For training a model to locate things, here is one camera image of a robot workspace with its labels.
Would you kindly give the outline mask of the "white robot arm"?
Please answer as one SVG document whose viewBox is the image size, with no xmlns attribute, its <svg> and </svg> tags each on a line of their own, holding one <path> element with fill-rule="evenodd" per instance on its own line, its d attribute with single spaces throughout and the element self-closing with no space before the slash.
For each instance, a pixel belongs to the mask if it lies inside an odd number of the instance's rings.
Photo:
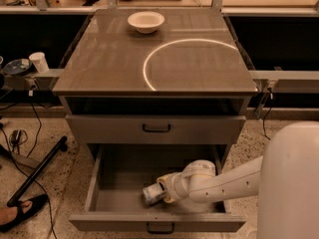
<svg viewBox="0 0 319 239">
<path fill-rule="evenodd" d="M 220 175 L 197 160 L 164 175 L 165 201 L 212 203 L 256 195 L 257 239 L 319 239 L 319 122 L 290 124 L 262 156 Z"/>
</svg>

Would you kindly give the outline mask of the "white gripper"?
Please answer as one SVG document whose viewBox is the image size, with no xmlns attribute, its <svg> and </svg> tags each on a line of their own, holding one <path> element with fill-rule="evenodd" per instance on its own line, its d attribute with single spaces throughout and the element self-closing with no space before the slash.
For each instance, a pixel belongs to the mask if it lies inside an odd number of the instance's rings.
<svg viewBox="0 0 319 239">
<path fill-rule="evenodd" d="M 163 198 L 163 201 L 165 203 L 173 203 L 187 199 L 189 196 L 189 182 L 190 177 L 181 172 L 159 177 L 157 183 L 166 190 L 166 197 Z"/>
</svg>

